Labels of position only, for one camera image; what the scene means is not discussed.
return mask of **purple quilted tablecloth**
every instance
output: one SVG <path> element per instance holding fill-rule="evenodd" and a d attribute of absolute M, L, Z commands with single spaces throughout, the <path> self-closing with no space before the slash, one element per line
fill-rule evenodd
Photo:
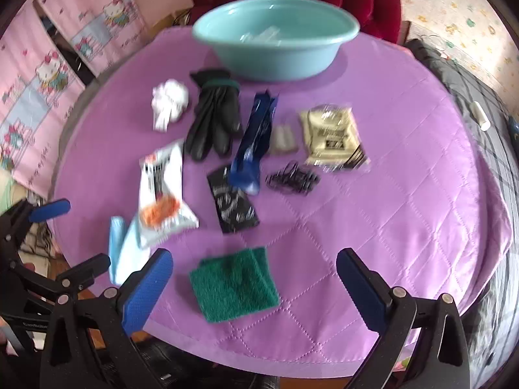
<path fill-rule="evenodd" d="M 54 222 L 71 265 L 107 253 L 110 216 L 129 221 L 135 214 L 138 159 L 185 137 L 198 95 L 189 72 L 218 65 L 190 33 L 175 28 L 159 35 L 116 72 L 76 127 L 54 194 L 72 203 L 70 213 Z M 151 89 L 170 78 L 188 85 L 191 108 L 167 133 L 154 132 Z M 369 169 L 322 173 L 306 197 L 263 186 L 251 197 L 261 224 L 222 235 L 206 174 L 223 162 L 214 153 L 202 164 L 186 159 L 184 198 L 200 228 L 163 244 L 173 253 L 175 270 L 145 330 L 240 369 L 306 378 L 351 375 L 377 335 L 367 330 L 337 276 L 338 251 L 353 247 L 390 286 L 401 285 L 414 296 L 449 292 L 464 311 L 508 247 L 506 208 L 445 88 L 419 62 L 383 41 L 361 33 L 343 45 L 327 71 L 308 80 L 242 82 L 244 124 L 255 93 L 267 87 L 279 93 L 274 122 L 289 123 L 301 148 L 299 110 L 351 104 Z M 265 176 L 292 159 L 303 162 L 304 150 L 264 158 L 261 172 Z M 189 272 L 205 257 L 261 245 L 267 246 L 281 305 L 207 323 Z M 93 291 L 109 285 L 103 275 Z"/>

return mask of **metal screw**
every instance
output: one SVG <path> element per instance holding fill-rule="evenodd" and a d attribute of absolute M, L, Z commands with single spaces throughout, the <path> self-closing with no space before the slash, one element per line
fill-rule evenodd
<path fill-rule="evenodd" d="M 447 304 L 452 304 L 454 302 L 454 298 L 451 294 L 442 294 L 442 300 L 445 301 Z"/>
<path fill-rule="evenodd" d="M 106 298 L 114 298 L 117 295 L 117 288 L 114 288 L 114 287 L 106 288 L 105 291 L 103 292 L 103 295 Z"/>
<path fill-rule="evenodd" d="M 407 295 L 407 292 L 402 287 L 394 287 L 393 294 L 395 297 L 404 298 Z"/>
<path fill-rule="evenodd" d="M 62 294 L 58 297 L 58 304 L 65 304 L 68 301 L 68 295 Z"/>

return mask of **pink curtain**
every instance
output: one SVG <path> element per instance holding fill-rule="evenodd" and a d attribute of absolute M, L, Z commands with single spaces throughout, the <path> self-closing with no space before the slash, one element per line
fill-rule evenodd
<path fill-rule="evenodd" d="M 0 39 L 1 166 L 46 197 L 66 118 L 84 85 L 61 57 L 31 3 Z"/>
<path fill-rule="evenodd" d="M 147 31 L 134 0 L 38 0 L 97 76 L 141 48 Z"/>
<path fill-rule="evenodd" d="M 84 85 L 27 0 L 0 39 L 0 167 L 47 197 L 58 142 Z M 144 45 L 133 0 L 38 0 L 96 75 Z"/>

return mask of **cartoon character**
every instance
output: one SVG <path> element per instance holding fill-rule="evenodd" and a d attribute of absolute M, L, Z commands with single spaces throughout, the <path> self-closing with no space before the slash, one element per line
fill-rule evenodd
<path fill-rule="evenodd" d="M 2 102 L 5 105 L 10 105 L 11 103 L 14 103 L 18 97 L 23 93 L 23 90 L 25 89 L 25 82 L 23 81 L 22 77 L 18 76 L 16 78 L 16 82 L 11 85 L 11 87 L 4 92 L 2 95 Z"/>
<path fill-rule="evenodd" d="M 4 135 L 4 141 L 14 149 L 21 149 L 23 146 L 23 136 L 13 125 L 9 126 L 9 131 Z"/>
<path fill-rule="evenodd" d="M 12 171 L 15 169 L 15 162 L 11 157 L 11 149 L 2 145 L 2 151 L 0 153 L 0 168 L 6 171 Z"/>
<path fill-rule="evenodd" d="M 111 27 L 119 26 L 122 28 L 130 22 L 128 8 L 125 6 L 124 0 L 112 0 L 103 7 L 103 12 L 106 16 L 105 23 Z"/>
<path fill-rule="evenodd" d="M 92 38 L 82 37 L 81 41 L 76 44 L 76 49 L 83 54 L 86 58 L 90 58 L 94 53 L 92 46 L 90 45 L 90 41 Z"/>
<path fill-rule="evenodd" d="M 27 143 L 28 138 L 32 134 L 32 128 L 26 127 L 20 120 L 14 124 L 9 124 L 7 133 L 4 135 L 4 143 L 9 149 L 20 150 Z"/>
<path fill-rule="evenodd" d="M 68 85 L 68 67 L 62 63 L 56 51 L 45 56 L 43 62 L 36 67 L 40 79 L 41 90 L 46 93 L 59 92 Z"/>

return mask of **light blue plastic basin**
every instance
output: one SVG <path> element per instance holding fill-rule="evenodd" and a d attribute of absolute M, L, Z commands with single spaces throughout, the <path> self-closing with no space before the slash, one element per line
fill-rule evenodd
<path fill-rule="evenodd" d="M 359 29 L 351 14 L 317 0 L 239 0 L 204 14 L 193 36 L 234 74 L 277 82 L 320 73 Z M 257 38 L 265 31 L 277 33 Z"/>

